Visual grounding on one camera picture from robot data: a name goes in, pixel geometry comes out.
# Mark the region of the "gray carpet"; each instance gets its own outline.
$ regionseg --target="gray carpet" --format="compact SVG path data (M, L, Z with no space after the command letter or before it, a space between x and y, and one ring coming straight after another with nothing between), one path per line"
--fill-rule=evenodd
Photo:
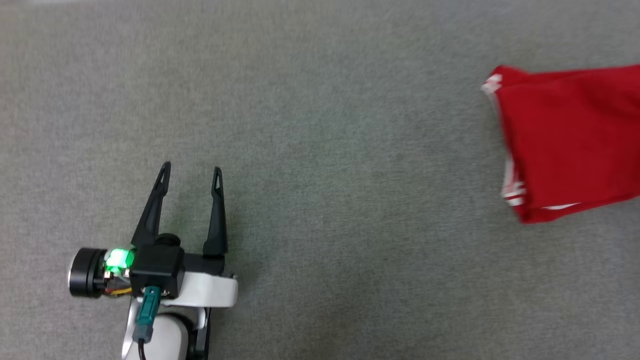
M0 5L0 358L118 359L82 246L200 249L225 176L237 306L211 359L637 359L640 200L520 225L479 91L640 60L636 0Z

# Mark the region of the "black cable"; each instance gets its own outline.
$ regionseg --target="black cable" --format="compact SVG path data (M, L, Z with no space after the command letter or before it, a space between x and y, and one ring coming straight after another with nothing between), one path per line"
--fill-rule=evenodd
M147 360L145 356L145 342L142 339L138 340L138 357L140 360Z

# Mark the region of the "cable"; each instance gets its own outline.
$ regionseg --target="cable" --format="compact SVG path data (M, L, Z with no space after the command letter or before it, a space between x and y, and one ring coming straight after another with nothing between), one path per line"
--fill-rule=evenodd
M138 339L138 357L140 360L147 360L145 356L145 341L143 339Z
M127 279L126 277L122 276L122 274L116 274L116 276L118 277L118 279L126 282L127 284L131 283L131 280Z
M120 289L120 290L113 290L109 293L109 295L124 295L130 292L131 292L131 288L126 288L126 289Z

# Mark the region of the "green led light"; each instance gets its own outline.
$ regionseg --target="green led light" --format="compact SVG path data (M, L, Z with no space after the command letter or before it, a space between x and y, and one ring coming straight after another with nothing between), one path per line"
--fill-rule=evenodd
M113 249L105 262L107 270L120 273L122 269L131 267L133 264L133 253L125 249Z

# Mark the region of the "red cloth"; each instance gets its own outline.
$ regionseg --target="red cloth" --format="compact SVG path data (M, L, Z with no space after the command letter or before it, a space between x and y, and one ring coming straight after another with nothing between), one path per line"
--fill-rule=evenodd
M640 65L528 74L482 87L510 152L502 196L526 224L640 195Z

